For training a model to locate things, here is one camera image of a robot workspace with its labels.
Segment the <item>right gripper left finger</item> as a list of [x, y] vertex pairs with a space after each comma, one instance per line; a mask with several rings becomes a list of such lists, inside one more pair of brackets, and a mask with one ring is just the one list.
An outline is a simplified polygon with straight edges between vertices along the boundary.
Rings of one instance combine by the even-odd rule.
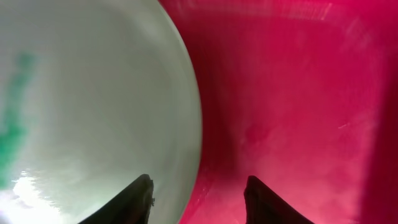
[[142, 174], [80, 224], [148, 224], [153, 191], [153, 180]]

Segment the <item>pale green plate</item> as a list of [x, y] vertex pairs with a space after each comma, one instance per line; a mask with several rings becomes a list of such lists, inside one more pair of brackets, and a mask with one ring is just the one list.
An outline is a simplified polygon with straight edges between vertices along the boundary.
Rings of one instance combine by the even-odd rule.
[[177, 223], [201, 158], [187, 48], [158, 1], [1, 2], [1, 222], [80, 223], [140, 175]]

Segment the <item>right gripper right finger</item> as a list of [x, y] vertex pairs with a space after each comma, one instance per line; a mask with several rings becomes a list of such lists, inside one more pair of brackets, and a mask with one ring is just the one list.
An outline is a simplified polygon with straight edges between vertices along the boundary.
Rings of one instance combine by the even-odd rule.
[[313, 224], [254, 175], [248, 177], [244, 199], [246, 224]]

